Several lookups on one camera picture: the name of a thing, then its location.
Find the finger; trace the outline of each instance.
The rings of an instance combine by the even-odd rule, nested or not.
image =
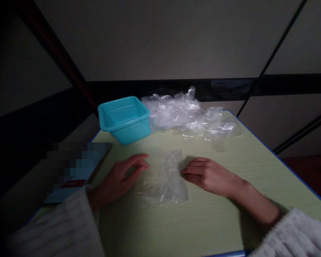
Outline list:
[[[133,164],[135,164],[135,162],[145,159],[147,157],[149,157],[149,155],[144,153],[132,155],[130,158],[122,162],[122,166],[121,166],[122,172],[125,173],[125,171],[127,171],[128,168],[130,168]]]
[[[188,182],[190,183],[193,183],[199,187],[202,187],[201,186],[201,176],[198,176],[198,175],[191,175],[191,174],[184,174],[183,175],[183,178],[185,180],[187,180]]]
[[[144,170],[145,170],[145,167],[140,166],[128,179],[124,180],[123,183],[126,184],[126,187],[130,188],[136,182],[136,180],[140,177],[140,175]]]
[[[144,161],[144,160],[138,160],[138,161],[136,161],[132,166],[135,167],[135,168],[138,168],[138,167],[140,167],[140,166],[144,166],[145,169],[147,169],[147,170],[150,168],[150,164],[148,164],[148,163],[147,163],[146,161]]]
[[[196,157],[194,160],[191,161],[210,161],[208,158],[203,158],[203,157]]]
[[[202,167],[207,165],[207,162],[196,162],[196,161],[191,161],[189,163],[190,166],[197,166],[197,167]]]
[[[194,174],[194,175],[202,175],[203,169],[202,167],[188,166],[182,170],[181,174]]]

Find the plastic container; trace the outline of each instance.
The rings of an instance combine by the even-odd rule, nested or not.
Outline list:
[[[122,145],[151,134],[150,111],[135,96],[100,104],[98,112],[100,128],[110,132]]]

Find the blue table edge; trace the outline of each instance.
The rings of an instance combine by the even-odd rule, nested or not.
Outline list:
[[[276,158],[278,160],[281,161],[281,163],[283,163],[311,192],[313,192],[313,194],[318,198],[320,199],[321,201],[321,197],[310,187],[308,186],[308,184],[306,182],[304,182],[300,177],[299,175],[297,175],[281,158],[278,157],[277,154],[275,154],[263,141],[261,141],[261,139],[259,137],[257,137],[238,117],[236,117],[237,120],[243,124],[245,126],[245,128],[247,128],[248,131],[250,131],[252,133],[252,135],[254,135],[274,156],[276,156]],[[96,136],[99,134],[99,132],[101,131],[101,129],[95,134],[95,136],[91,139],[90,143],[96,138]],[[34,212],[34,214],[32,215],[32,217],[29,219],[29,221],[26,223],[28,224],[32,219],[33,217],[37,214],[37,212],[40,210],[40,208],[38,210],[36,210]],[[236,252],[229,252],[229,253],[220,253],[220,254],[217,254],[217,255],[210,255],[210,256],[207,256],[207,257],[245,257],[249,254],[250,252],[249,251],[244,251],[244,250],[240,250],[240,251],[236,251]]]

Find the right hand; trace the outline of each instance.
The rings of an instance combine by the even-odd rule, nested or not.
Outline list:
[[[192,160],[181,174],[185,180],[210,193],[232,199],[248,183],[217,162],[202,157]]]

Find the clear plastic bag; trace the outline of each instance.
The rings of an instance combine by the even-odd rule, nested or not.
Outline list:
[[[141,177],[138,191],[142,206],[152,208],[165,202],[188,201],[187,182],[181,177],[183,155],[181,149],[152,148],[148,163],[151,168]]]
[[[212,142],[216,151],[224,151],[223,139],[241,134],[235,116],[222,120],[222,107],[210,107],[205,111],[195,98],[195,88],[187,93],[172,96],[143,97],[142,102],[150,110],[149,124],[152,132],[173,129],[173,135],[182,135],[186,144],[192,145],[196,138]]]
[[[184,126],[195,122],[204,112],[200,102],[194,98],[195,87],[191,86],[187,93],[176,95],[142,97],[142,103],[149,109],[151,131],[165,131],[175,126]]]

